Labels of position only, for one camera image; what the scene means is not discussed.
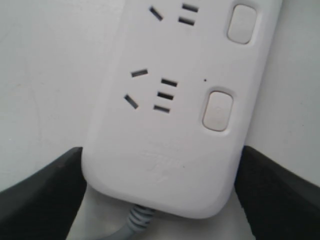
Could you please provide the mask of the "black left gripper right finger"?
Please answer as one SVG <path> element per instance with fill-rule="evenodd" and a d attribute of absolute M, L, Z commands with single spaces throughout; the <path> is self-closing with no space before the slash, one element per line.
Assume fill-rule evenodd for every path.
<path fill-rule="evenodd" d="M 255 239 L 320 238 L 320 188 L 251 146 L 242 150 L 234 187 Z"/>

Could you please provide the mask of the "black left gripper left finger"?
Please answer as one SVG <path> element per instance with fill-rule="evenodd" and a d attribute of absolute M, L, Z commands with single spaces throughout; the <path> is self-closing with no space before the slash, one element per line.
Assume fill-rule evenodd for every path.
<path fill-rule="evenodd" d="M 0 193 L 2 240 L 65 240 L 82 204 L 87 182 L 82 147 L 73 147 Z"/>

